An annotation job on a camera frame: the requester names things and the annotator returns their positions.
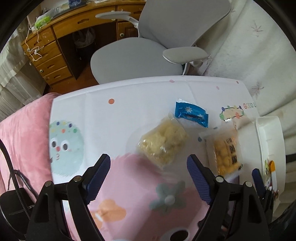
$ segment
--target chair armrest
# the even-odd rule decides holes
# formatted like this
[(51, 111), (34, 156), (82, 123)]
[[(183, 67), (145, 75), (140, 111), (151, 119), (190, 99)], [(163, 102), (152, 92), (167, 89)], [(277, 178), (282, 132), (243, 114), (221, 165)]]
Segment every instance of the chair armrest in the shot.
[(131, 12), (125, 11), (115, 11), (115, 12), (103, 12), (96, 15), (96, 18), (103, 19), (123, 19), (129, 21), (134, 25), (135, 28), (138, 28), (139, 21), (130, 16)]
[(163, 51), (163, 57), (173, 64), (186, 64), (208, 56), (208, 53), (199, 47), (178, 47)]

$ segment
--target chair backrest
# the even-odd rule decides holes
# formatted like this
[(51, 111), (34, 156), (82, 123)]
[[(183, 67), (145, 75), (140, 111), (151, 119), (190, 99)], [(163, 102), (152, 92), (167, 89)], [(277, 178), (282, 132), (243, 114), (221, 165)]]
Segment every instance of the chair backrest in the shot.
[(228, 0), (147, 0), (140, 36), (166, 48), (193, 46), (230, 11)]

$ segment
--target gray chair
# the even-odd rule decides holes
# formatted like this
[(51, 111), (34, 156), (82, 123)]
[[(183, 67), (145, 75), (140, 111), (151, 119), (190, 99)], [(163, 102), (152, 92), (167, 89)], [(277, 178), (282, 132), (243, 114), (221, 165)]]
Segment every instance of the gray chair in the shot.
[(105, 12), (97, 18), (123, 19), (138, 29), (97, 50), (91, 71), (99, 84), (141, 77), (186, 74), (208, 54), (196, 41), (230, 11), (228, 0), (147, 0), (139, 21), (130, 12)]

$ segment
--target blue snack package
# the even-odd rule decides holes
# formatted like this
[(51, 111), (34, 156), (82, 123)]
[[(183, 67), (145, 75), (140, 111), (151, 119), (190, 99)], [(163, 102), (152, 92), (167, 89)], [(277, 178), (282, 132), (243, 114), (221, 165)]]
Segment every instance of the blue snack package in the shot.
[(209, 125), (209, 115), (206, 111), (190, 103), (176, 102), (175, 117), (194, 121), (206, 128), (208, 128)]

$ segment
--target trash can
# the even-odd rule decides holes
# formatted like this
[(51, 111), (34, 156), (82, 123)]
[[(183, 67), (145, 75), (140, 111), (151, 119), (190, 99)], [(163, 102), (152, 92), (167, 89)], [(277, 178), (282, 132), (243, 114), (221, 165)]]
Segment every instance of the trash can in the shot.
[(85, 33), (79, 30), (74, 32), (72, 36), (78, 55), (82, 60), (90, 62), (92, 55), (96, 51), (96, 34), (94, 29), (88, 28)]

